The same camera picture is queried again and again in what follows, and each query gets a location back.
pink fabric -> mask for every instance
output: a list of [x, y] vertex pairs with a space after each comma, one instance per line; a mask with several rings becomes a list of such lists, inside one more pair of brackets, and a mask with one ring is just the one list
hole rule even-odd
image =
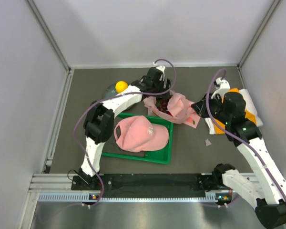
[[[118, 138], [116, 128], [120, 127]], [[133, 116], [121, 120], [114, 129], [116, 144], [123, 150], [138, 153], [163, 149], [168, 143], [166, 127], [151, 124], [144, 116]]]
[[168, 102], [167, 110], [172, 114], [172, 116], [163, 113], [157, 109], [155, 105], [156, 104], [155, 97], [150, 96], [144, 99], [143, 101], [145, 107], [147, 107], [148, 110], [154, 113], [155, 115], [172, 123], [177, 123], [177, 124], [184, 123], [186, 125], [196, 128], [200, 120], [200, 116], [193, 110], [193, 108], [191, 108], [191, 105], [194, 102], [187, 100], [185, 96], [180, 93], [174, 93], [171, 91], [171, 95], [172, 97]]

white wall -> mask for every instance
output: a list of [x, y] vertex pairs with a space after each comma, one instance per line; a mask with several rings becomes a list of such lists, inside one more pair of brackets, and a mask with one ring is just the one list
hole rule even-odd
[[286, 0], [282, 1], [243, 66], [267, 147], [286, 177]]
[[24, 0], [0, 0], [0, 229], [41, 172], [65, 70]]
[[272, 0], [35, 0], [73, 67], [239, 63]]

baseball cap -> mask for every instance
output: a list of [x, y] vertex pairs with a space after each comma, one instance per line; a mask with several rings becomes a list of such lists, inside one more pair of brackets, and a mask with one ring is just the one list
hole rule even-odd
[[[117, 127], [121, 135], [117, 136]], [[114, 129], [116, 144], [130, 152], [155, 151], [168, 143], [168, 130], [165, 126], [151, 124], [144, 116], [133, 116], [121, 120]]]

green plastic bin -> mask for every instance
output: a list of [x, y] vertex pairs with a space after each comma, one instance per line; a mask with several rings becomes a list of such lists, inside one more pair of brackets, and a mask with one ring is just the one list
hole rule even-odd
[[[120, 113], [118, 117], [120, 118], [128, 118], [131, 116], [136, 116], [136, 114], [129, 114], [129, 113]], [[140, 160], [140, 161], [149, 161], [159, 164], [169, 164], [171, 161], [171, 153], [172, 153], [172, 141], [173, 141], [173, 127], [174, 124], [166, 121], [157, 116], [145, 116], [151, 123], [163, 125], [168, 129], [169, 133], [169, 140], [168, 144], [165, 148], [157, 150], [157, 151], [146, 151], [145, 157], [136, 157], [136, 156], [125, 156], [119, 154], [111, 154], [111, 153], [102, 153], [103, 156], [114, 156], [119, 158], [125, 159], [132, 159], [132, 160]]]

cap brim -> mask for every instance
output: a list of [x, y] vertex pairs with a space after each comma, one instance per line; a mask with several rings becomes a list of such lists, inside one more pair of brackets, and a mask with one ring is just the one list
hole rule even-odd
[[153, 138], [148, 141], [145, 147], [142, 149], [144, 151], [156, 151], [166, 147], [169, 139], [168, 130], [165, 126], [152, 124], [153, 125]]

